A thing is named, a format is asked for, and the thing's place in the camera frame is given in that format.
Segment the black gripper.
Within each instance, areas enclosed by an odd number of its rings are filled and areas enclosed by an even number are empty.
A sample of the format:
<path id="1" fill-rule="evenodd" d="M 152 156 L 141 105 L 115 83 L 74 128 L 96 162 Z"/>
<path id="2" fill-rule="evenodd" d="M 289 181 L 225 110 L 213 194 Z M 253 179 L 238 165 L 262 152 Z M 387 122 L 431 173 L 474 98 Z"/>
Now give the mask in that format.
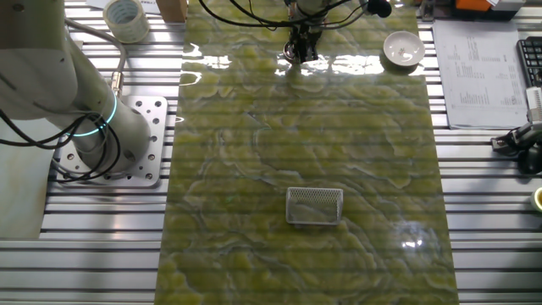
<path id="1" fill-rule="evenodd" d="M 316 25 L 293 25 L 290 28 L 289 44 L 293 46 L 292 61 L 294 64 L 301 64 L 303 60 L 309 62 L 317 59 L 315 46 L 322 34 L 322 29 Z M 306 47 L 305 58 L 303 46 L 300 46 L 301 44 L 308 45 Z"/>

